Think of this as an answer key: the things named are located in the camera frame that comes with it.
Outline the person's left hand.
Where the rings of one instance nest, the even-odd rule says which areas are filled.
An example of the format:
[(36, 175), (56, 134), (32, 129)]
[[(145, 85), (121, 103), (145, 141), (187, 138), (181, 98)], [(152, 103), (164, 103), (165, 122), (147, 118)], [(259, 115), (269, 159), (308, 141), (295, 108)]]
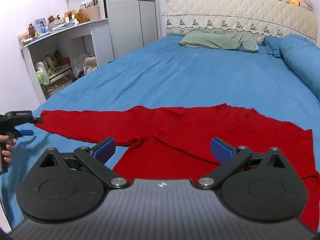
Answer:
[(0, 142), (4, 145), (3, 150), (1, 150), (4, 161), (10, 164), (12, 162), (13, 147), (15, 146), (17, 140), (15, 138), (13, 138), (12, 140), (9, 139), (8, 135), (1, 135)]

